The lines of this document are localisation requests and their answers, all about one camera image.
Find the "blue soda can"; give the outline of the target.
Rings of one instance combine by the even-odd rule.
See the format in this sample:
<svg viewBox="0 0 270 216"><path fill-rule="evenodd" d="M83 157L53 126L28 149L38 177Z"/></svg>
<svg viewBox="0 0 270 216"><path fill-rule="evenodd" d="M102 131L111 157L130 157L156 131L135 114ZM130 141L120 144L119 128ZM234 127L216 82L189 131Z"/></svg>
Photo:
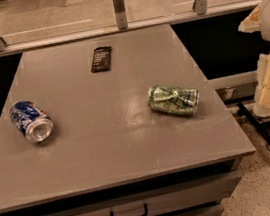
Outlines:
<svg viewBox="0 0 270 216"><path fill-rule="evenodd" d="M52 134L54 124L48 114L31 101L17 101L9 114L14 126L30 143L45 141Z"/></svg>

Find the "crushed green soda can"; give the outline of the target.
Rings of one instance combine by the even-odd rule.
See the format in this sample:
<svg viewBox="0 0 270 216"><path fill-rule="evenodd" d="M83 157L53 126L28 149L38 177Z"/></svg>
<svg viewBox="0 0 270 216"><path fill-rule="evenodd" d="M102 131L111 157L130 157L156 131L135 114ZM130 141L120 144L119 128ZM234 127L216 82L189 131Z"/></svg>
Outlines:
<svg viewBox="0 0 270 216"><path fill-rule="evenodd" d="M172 115L193 116L198 110L199 95L195 88L157 85L151 86L147 97L152 110Z"/></svg>

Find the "grey upper drawer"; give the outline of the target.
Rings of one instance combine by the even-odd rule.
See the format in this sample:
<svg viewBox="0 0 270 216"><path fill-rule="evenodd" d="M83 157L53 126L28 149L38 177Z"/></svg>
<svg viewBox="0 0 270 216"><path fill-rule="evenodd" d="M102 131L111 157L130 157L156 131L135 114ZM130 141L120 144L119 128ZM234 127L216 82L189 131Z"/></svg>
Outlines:
<svg viewBox="0 0 270 216"><path fill-rule="evenodd" d="M98 202L52 216L160 216L206 203L220 202L237 187L237 171Z"/></svg>

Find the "middle metal railing bracket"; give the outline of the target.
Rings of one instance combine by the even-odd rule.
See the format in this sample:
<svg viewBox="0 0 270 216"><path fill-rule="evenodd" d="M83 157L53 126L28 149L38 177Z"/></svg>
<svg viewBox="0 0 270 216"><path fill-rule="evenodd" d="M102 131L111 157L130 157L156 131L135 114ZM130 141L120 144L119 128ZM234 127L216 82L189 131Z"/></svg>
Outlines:
<svg viewBox="0 0 270 216"><path fill-rule="evenodd" d="M113 0L113 5L118 29L126 29L128 27L128 24L124 0Z"/></svg>

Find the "black metal floor bar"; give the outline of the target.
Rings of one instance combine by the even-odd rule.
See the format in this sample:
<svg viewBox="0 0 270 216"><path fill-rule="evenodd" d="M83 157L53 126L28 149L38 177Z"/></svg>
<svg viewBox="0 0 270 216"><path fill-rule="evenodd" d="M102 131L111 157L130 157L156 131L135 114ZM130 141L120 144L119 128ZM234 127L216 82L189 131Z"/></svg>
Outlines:
<svg viewBox="0 0 270 216"><path fill-rule="evenodd" d="M245 116L247 120L255 127L257 132L264 138L264 140L268 143L270 146L270 134L269 132L263 128L263 126L260 125L260 123L254 118L254 116L245 108L244 104L239 102L237 104L238 107L238 116Z"/></svg>

